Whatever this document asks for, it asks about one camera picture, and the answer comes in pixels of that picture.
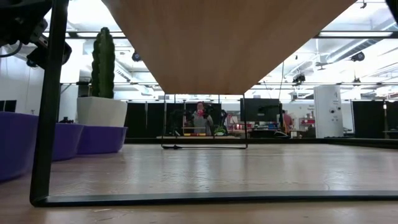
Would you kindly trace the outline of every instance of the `computer monitor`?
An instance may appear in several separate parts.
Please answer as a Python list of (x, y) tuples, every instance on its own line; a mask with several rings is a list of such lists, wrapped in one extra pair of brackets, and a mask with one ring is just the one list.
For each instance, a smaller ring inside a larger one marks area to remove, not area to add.
[[(244, 110), (246, 113), (246, 121), (265, 121), (278, 122), (279, 114), (278, 99), (245, 99)], [(241, 121), (244, 120), (243, 99), (241, 99)]]

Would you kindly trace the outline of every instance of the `person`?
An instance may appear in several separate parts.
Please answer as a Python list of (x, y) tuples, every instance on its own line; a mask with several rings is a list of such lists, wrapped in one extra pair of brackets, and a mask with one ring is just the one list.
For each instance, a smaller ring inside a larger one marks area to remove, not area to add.
[(284, 116), (285, 133), (290, 134), (290, 127), (293, 126), (293, 119), (285, 110), (282, 110), (282, 114)]
[(205, 103), (199, 101), (197, 103), (197, 110), (193, 113), (193, 126), (195, 127), (195, 134), (206, 133), (211, 136), (210, 127), (213, 125), (213, 118), (210, 114), (206, 114)]

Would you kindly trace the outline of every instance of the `wooden floor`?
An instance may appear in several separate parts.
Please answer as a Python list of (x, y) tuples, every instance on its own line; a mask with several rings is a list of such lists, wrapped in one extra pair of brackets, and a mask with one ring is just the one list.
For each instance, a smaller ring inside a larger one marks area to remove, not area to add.
[[(30, 177), (0, 184), (0, 223), (396, 223), (398, 202), (32, 208)], [(398, 151), (331, 145), (248, 150), (125, 146), (53, 163), (52, 195), (398, 190)]]

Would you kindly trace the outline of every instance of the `cactus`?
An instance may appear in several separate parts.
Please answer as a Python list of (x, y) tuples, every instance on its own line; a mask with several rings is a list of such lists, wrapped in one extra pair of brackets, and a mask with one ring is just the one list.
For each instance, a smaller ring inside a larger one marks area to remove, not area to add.
[(115, 55), (113, 38), (106, 27), (101, 29), (94, 42), (93, 59), (91, 95), (112, 99)]

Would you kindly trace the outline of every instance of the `white planter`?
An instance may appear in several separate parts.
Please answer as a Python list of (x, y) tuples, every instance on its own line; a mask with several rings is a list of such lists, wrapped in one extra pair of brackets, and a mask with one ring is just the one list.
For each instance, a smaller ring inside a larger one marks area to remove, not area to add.
[(79, 124), (92, 126), (123, 127), (127, 103), (100, 97), (77, 98)]

